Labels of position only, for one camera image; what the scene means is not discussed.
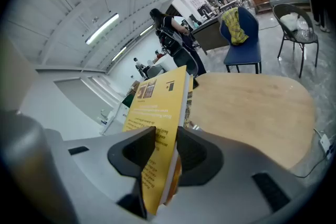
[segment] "shoe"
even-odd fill
[[[323,31],[323,32],[330,33],[330,30],[327,29],[326,27],[321,26],[320,29],[321,29],[321,31]]]

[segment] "power outlet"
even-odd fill
[[[327,137],[326,134],[322,135],[321,139],[320,139],[320,145],[324,151],[324,153],[327,155],[327,159],[330,159],[331,157],[331,153],[330,153],[330,141],[329,138]]]

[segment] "fluorescent light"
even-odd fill
[[[114,61],[114,60],[116,60],[116,58],[119,56],[119,55],[121,55],[121,53],[124,51],[124,50],[126,50],[126,48],[127,47],[124,47],[116,56],[114,56],[113,57],[113,59],[112,59],[112,62]]]
[[[110,26],[110,24],[112,24],[116,19],[119,18],[119,14],[116,13],[114,14],[110,19],[108,19],[105,23],[103,23],[102,26],[100,26],[96,32],[94,32],[85,42],[86,44],[90,45],[91,42],[93,42],[95,40],[95,38],[97,38],[99,36],[99,34],[101,32],[103,32],[107,27]]]
[[[153,25],[151,25],[150,27],[148,27],[144,32],[142,32],[141,34],[140,34],[140,36],[142,36],[143,34],[145,34],[149,29],[151,29],[153,27]]]

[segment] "book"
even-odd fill
[[[125,120],[123,132],[156,127],[155,150],[141,173],[144,204],[153,215],[160,204],[169,202],[177,188],[181,160],[176,132],[178,126],[188,121],[190,86],[192,89],[192,77],[186,72],[186,66],[141,82]]]

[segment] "yellow plaid shirt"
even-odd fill
[[[248,36],[245,35],[244,30],[241,29],[239,24],[238,8],[232,8],[226,11],[222,15],[222,19],[229,29],[229,32],[231,34],[231,43],[233,45],[239,45],[248,38]]]

